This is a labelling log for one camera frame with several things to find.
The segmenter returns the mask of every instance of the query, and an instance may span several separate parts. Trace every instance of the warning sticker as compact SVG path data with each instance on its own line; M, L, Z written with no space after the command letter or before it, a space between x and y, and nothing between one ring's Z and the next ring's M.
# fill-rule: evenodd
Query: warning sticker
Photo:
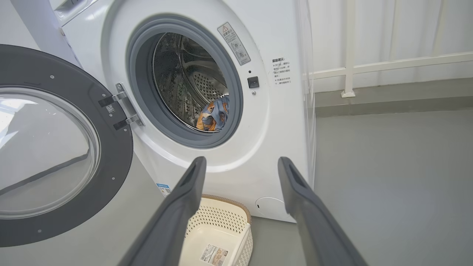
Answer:
M291 64L284 57L272 60L272 73L274 84L282 85L291 83Z
M237 33L233 30L232 26L227 22L218 28L220 34L225 39L227 44L235 54L236 59L240 63L240 65L246 64L251 61L250 56L246 52L245 47L238 38Z
M161 193L164 195L164 197L167 197L169 194L171 194L171 189L169 188L168 185L163 185L163 184L156 184L159 187L159 190L161 190Z

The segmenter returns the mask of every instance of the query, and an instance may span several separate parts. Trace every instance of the stainless steel drum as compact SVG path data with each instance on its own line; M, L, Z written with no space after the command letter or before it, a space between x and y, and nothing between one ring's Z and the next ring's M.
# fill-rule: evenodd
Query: stainless steel drum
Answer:
M163 34L153 52L156 90L169 111L188 127L203 108L228 88L220 68L198 43L175 33Z

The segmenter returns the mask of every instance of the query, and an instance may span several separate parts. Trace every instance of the white plastic basket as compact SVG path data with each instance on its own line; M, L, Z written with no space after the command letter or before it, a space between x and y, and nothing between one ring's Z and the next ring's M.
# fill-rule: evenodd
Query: white plastic basket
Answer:
M179 266L247 266L253 251L250 224L243 204L202 195L187 224Z

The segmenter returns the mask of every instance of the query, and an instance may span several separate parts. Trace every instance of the washing machine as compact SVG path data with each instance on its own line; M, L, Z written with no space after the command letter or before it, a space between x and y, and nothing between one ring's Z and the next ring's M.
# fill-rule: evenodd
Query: washing machine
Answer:
M0 247L14 264L20 254L45 262L54 249L78 247L89 260L68 251L56 261L93 263L100 253L113 265L109 254L143 226L124 234L115 224L149 217L155 194L171 193L199 156L205 194L294 221L277 162L291 158L313 185L307 1L50 4L82 68L0 45ZM137 161L152 187L130 174ZM136 204L144 195L152 202Z
M293 221L276 162L291 158L313 184L307 1L50 2L83 69L129 101L134 151L156 184L172 190L204 156L204 193ZM220 98L228 99L225 125L198 128L202 110Z

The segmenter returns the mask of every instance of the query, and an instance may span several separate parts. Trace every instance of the warning label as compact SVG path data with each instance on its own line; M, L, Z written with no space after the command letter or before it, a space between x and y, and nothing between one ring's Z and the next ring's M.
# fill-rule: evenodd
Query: warning label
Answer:
M233 30L232 26L227 22L218 28L220 34L225 39L227 44L233 51L233 54L236 56L236 59L240 65L246 64L251 61L250 56L246 52L245 47L238 38L237 33Z
M274 84L282 85L291 83L291 64L284 58L275 58L272 60L272 73Z

